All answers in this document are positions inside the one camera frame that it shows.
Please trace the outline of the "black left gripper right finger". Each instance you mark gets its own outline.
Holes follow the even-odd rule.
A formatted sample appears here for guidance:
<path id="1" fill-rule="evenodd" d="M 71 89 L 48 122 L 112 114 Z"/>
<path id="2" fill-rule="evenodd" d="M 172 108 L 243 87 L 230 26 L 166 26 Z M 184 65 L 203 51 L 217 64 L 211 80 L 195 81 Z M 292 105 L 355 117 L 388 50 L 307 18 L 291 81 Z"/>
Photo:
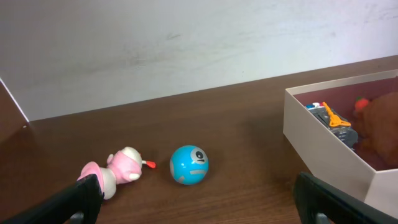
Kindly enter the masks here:
<path id="1" fill-rule="evenodd" d="M 297 176 L 293 196 L 302 223 L 392 223 L 397 219 L 308 172 Z"/>

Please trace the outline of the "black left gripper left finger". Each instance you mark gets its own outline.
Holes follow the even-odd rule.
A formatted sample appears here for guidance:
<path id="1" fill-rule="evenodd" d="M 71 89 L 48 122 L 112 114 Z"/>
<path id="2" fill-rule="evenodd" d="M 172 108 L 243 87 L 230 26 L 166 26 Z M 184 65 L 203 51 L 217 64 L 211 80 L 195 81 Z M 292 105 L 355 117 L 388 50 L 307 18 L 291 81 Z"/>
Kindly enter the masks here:
<path id="1" fill-rule="evenodd" d="M 96 175 L 90 174 L 73 185 L 27 209 L 4 223 L 83 223 L 97 221 L 104 193 Z"/>

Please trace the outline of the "grey toy car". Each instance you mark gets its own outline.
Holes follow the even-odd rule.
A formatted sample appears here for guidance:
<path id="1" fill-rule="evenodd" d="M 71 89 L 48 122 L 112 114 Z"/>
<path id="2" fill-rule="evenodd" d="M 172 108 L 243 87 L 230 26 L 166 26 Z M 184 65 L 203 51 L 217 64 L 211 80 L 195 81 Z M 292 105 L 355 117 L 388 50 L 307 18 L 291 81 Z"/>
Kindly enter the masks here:
<path id="1" fill-rule="evenodd" d="M 305 106 L 319 122 L 331 131 L 341 142 L 351 150 L 358 141 L 358 133 L 351 127 L 351 123 L 341 117 L 334 109 L 325 102 L 312 103 Z"/>

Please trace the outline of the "brown plush toy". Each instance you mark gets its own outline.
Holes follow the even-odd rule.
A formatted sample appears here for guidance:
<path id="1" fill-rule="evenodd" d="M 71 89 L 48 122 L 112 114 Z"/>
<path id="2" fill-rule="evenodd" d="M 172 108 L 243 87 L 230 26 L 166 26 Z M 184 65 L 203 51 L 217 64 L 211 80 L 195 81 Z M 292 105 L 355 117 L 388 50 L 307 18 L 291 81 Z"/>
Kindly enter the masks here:
<path id="1" fill-rule="evenodd" d="M 354 130 L 361 137 L 358 152 L 380 158 L 397 167 L 397 93 L 391 92 L 370 101 L 354 112 Z"/>

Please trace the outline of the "beige cardboard box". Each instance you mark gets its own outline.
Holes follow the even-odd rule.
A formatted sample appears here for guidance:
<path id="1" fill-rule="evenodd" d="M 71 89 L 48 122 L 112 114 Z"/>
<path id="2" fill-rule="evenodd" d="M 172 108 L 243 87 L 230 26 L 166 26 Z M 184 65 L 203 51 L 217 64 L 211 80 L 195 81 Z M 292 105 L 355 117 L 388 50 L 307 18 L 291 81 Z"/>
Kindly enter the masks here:
<path id="1" fill-rule="evenodd" d="M 283 133 L 310 172 L 352 197 L 397 217 L 397 170 L 376 170 L 339 140 L 307 106 L 326 102 L 352 120 L 360 96 L 375 99 L 397 90 L 397 70 L 371 73 L 285 91 Z"/>

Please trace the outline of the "pink white duck toy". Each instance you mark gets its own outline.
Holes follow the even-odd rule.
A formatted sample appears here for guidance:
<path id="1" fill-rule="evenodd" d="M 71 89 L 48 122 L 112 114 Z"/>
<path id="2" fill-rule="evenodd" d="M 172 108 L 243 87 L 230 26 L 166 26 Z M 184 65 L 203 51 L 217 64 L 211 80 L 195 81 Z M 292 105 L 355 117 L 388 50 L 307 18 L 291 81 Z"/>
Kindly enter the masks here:
<path id="1" fill-rule="evenodd" d="M 143 160 L 141 154 L 129 146 L 115 154 L 110 154 L 106 164 L 106 167 L 100 167 L 96 162 L 89 162 L 84 166 L 78 178 L 80 180 L 94 174 L 105 200 L 114 196 L 117 185 L 138 180 L 142 175 L 143 165 L 153 169 L 156 167 L 155 162 Z"/>

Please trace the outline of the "blue ball toy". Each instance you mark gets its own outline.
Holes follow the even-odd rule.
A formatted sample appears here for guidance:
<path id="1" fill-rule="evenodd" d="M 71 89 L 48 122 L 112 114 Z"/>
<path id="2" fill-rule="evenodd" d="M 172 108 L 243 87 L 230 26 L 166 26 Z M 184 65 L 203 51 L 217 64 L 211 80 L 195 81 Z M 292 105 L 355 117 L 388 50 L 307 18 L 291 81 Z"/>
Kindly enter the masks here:
<path id="1" fill-rule="evenodd" d="M 206 153 L 196 146 L 182 146 L 170 158 L 170 173 L 176 182 L 183 185 L 198 184 L 205 178 L 208 169 Z"/>

